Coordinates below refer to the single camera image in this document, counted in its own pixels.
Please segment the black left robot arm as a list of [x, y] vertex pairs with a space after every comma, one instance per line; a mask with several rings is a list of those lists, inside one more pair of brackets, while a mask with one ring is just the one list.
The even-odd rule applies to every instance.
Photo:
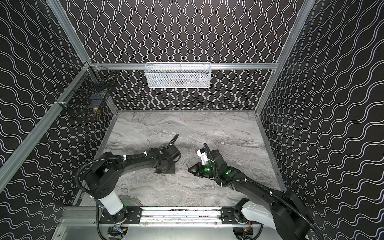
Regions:
[[175, 147], [178, 137], [175, 135], [165, 147], [150, 148], [140, 154], [115, 156], [111, 152], [104, 153], [76, 172], [75, 183], [96, 200], [98, 207], [103, 207], [110, 216], [121, 218], [125, 206], [115, 192], [120, 177], [142, 169], [154, 169], [156, 174], [174, 174], [181, 158]]

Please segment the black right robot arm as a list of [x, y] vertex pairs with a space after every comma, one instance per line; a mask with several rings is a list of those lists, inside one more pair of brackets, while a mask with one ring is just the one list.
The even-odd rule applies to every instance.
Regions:
[[273, 227], [284, 240], [304, 240], [312, 230], [319, 240], [324, 237], [315, 226], [313, 218], [302, 201], [292, 191], [282, 192], [269, 188], [241, 170], [229, 166], [218, 150], [204, 147], [197, 150], [200, 161], [188, 168], [196, 177], [215, 181], [219, 186], [230, 187], [248, 197], [249, 201], [260, 204], [272, 215]]

